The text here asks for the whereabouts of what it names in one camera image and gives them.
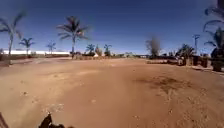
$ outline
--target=sky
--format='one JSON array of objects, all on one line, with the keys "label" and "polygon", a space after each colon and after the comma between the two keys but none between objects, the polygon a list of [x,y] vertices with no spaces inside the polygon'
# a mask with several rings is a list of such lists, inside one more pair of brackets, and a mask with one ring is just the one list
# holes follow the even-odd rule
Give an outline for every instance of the sky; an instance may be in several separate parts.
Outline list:
[{"label": "sky", "polygon": [[[31,50],[47,50],[49,42],[57,50],[70,51],[71,40],[60,41],[57,25],[66,24],[66,17],[80,19],[81,26],[91,29],[85,33],[90,40],[78,40],[75,51],[84,52],[88,44],[112,45],[113,53],[147,54],[145,41],[152,36],[160,41],[162,53],[177,51],[183,43],[194,46],[194,34],[200,34],[198,53],[210,53],[211,40],[203,33],[204,10],[215,0],[0,0],[0,17],[12,22],[15,15],[26,11],[18,28],[25,38],[36,43]],[[9,36],[0,33],[0,48],[8,48]],[[23,48],[16,39],[13,49]]]}]

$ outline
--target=white wall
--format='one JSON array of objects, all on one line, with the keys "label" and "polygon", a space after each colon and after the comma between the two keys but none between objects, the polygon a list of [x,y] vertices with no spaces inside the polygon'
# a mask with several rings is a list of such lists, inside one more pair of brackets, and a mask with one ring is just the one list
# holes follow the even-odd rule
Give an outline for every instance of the white wall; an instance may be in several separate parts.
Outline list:
[{"label": "white wall", "polygon": [[[51,52],[49,51],[28,51],[28,54],[31,54],[31,52],[36,52],[36,54],[41,54],[41,55],[45,55],[45,54],[51,54]],[[8,54],[9,51],[8,50],[4,50],[4,54]],[[16,50],[12,50],[11,51],[12,55],[23,55],[26,54],[26,51],[16,51]],[[52,52],[52,54],[58,54],[58,55],[68,55],[70,54],[69,52]]]}]

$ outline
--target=dirt ground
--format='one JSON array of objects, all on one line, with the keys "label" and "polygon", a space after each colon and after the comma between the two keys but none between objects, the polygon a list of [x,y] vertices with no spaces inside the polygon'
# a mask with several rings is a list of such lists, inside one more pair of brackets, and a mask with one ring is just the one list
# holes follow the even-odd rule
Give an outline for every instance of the dirt ground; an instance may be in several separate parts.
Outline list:
[{"label": "dirt ground", "polygon": [[10,128],[37,128],[48,111],[75,128],[224,128],[224,76],[140,59],[0,69],[0,112]]}]

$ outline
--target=utility pole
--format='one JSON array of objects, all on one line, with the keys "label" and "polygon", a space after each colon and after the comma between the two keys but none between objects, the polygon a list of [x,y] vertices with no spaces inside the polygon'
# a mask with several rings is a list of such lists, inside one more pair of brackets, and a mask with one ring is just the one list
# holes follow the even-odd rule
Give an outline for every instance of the utility pole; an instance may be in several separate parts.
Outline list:
[{"label": "utility pole", "polygon": [[197,51],[198,51],[198,39],[200,38],[200,35],[198,35],[198,34],[195,34],[194,36],[193,36],[193,38],[194,38],[194,45],[195,45],[195,54],[197,54]]}]

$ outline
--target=bush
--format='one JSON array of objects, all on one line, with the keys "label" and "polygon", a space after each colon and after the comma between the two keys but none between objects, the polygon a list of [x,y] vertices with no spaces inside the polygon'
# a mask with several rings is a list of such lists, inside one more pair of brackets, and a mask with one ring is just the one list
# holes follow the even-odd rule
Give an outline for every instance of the bush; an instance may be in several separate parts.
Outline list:
[{"label": "bush", "polygon": [[0,61],[3,60],[4,52],[3,49],[0,49]]}]

